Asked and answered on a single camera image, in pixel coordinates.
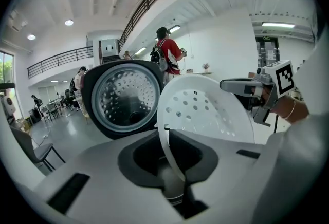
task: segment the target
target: bracelet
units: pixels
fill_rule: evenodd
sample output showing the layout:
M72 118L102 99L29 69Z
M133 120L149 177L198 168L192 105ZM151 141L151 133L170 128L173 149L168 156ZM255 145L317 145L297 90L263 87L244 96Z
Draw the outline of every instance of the bracelet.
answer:
M293 101L294 101L294 106L293 106L293 109L291 110L290 114L288 116L284 117L284 118L282 117L282 119L287 120L292 115L292 113L294 112L295 106L296 106L296 100L293 98Z

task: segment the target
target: red shirt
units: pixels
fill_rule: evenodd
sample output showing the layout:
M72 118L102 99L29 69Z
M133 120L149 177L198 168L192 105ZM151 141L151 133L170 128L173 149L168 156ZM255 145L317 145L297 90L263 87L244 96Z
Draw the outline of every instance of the red shirt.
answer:
M160 46L162 40L159 40L157 43L157 46ZM162 47L161 47L163 53L164 53L164 57L166 58L166 61L168 62L168 50L170 50L171 54L175 57L178 58L181 55L181 51L179 49L179 47L177 46L176 42L174 42L171 39L167 39ZM168 66L168 69L166 70L166 72L168 73L172 73L172 74L179 74L180 71L179 70L174 70L172 69L170 66Z

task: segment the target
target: backpack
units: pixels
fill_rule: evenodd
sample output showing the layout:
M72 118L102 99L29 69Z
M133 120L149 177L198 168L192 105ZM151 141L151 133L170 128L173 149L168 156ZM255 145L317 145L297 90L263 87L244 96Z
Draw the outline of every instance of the backpack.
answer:
M74 91L77 91L77 89L74 85L74 77L73 77L71 82L70 82L70 92L74 92Z
M163 50L161 48L165 41L166 40L163 40L159 46L157 46L157 44L156 44L150 54L151 62L155 62L156 64L158 64L160 71L162 71L162 72L164 72L165 70L168 69L168 64L167 64L167 61L165 58L165 54L163 53Z

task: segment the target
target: railing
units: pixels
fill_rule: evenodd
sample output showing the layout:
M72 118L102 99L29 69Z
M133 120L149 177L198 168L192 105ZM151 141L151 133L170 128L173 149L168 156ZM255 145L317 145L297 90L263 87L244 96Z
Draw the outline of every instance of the railing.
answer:
M119 47L122 48L125 41L127 40L129 34L133 31L136 24L139 22L141 17L150 9L150 7L153 5L153 3L156 2L156 0L143 0L139 6L137 7L136 11L132 15L131 19L128 22L128 25L124 29L124 32L121 36L121 39L119 41Z
M50 70L52 68L55 68L57 66L82 60L85 58L92 58L94 56L93 53L93 47L84 47L79 49L73 49L69 50L60 54L57 54L55 56L49 57L43 61L40 61L38 63L35 63L34 65L27 68L27 73L29 76L29 79L32 77L41 74L47 70Z

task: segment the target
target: ceiling light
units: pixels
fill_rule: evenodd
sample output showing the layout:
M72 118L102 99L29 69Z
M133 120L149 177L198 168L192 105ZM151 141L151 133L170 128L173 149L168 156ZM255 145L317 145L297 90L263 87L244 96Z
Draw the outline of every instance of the ceiling light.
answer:
M73 25L73 20L67 20L67 21L65 21L65 25L66 25L66 26L71 26L71 25Z
M293 28L294 24L288 23L277 23L277 22L263 22L263 27L283 27L283 28Z
M29 34L28 36L27 36L27 38L29 39L29 40L31 40L31 41L33 41L33 40L35 40L35 35L33 35L33 34Z
M174 31L180 29L180 25L175 25L172 28L168 29L170 31L170 33L173 33Z
M139 55L145 49L146 49L146 47L142 47L138 52L135 53L135 55Z

